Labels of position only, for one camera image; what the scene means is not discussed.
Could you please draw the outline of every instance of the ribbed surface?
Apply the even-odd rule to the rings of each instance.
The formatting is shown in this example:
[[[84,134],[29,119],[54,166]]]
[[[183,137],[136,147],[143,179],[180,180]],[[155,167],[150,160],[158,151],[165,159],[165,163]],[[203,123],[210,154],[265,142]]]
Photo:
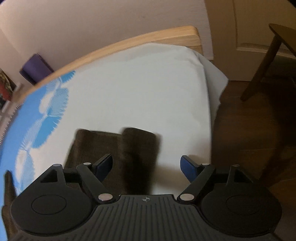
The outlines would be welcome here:
[[[114,204],[101,205],[80,228],[56,237],[36,237],[19,232],[14,241],[224,241],[274,240],[268,234],[257,238],[237,238],[209,227],[192,205],[177,203],[171,195],[121,196]]]

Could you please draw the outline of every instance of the brown cloth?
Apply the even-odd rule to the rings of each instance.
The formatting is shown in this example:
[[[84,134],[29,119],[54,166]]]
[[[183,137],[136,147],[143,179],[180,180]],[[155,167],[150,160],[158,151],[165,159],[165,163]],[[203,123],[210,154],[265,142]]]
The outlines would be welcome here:
[[[7,171],[4,175],[4,206],[2,207],[1,214],[8,240],[17,233],[17,229],[10,215],[10,206],[15,197],[16,193],[13,185],[12,174],[10,171]]]
[[[157,153],[155,134],[136,128],[126,128],[122,135],[77,130],[65,168],[81,163],[95,163],[105,154],[113,157],[113,168],[102,182],[115,195],[148,194]]]

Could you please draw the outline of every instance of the round pad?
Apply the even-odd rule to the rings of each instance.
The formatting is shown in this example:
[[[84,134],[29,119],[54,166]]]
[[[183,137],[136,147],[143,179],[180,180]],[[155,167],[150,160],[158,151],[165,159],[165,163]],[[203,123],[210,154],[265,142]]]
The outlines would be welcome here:
[[[278,200],[266,188],[251,183],[233,183],[210,192],[201,210],[215,229],[239,237],[263,235],[281,218]]]
[[[89,217],[91,202],[82,191],[57,183],[33,184],[11,206],[20,229],[51,236],[73,229]]]
[[[56,214],[66,207],[66,200],[58,195],[44,195],[35,199],[32,203],[32,209],[44,215]]]

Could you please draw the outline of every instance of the metal screw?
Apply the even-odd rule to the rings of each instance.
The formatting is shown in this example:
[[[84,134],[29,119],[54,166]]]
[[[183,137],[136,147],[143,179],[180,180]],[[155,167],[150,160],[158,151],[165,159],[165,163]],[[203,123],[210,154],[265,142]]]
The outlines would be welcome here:
[[[112,194],[110,193],[102,193],[98,197],[101,201],[109,201],[113,198]]]
[[[184,193],[180,196],[180,199],[183,201],[191,201],[194,199],[194,196],[190,193]]]

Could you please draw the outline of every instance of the black device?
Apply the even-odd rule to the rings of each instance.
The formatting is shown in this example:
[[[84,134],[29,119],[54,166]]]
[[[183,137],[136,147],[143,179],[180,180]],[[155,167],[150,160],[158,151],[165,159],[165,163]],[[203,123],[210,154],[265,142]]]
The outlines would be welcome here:
[[[47,169],[12,203],[13,240],[278,240],[280,203],[239,165],[223,172],[182,156],[191,184],[175,199],[112,195],[101,183],[112,163],[107,154],[76,169]]]

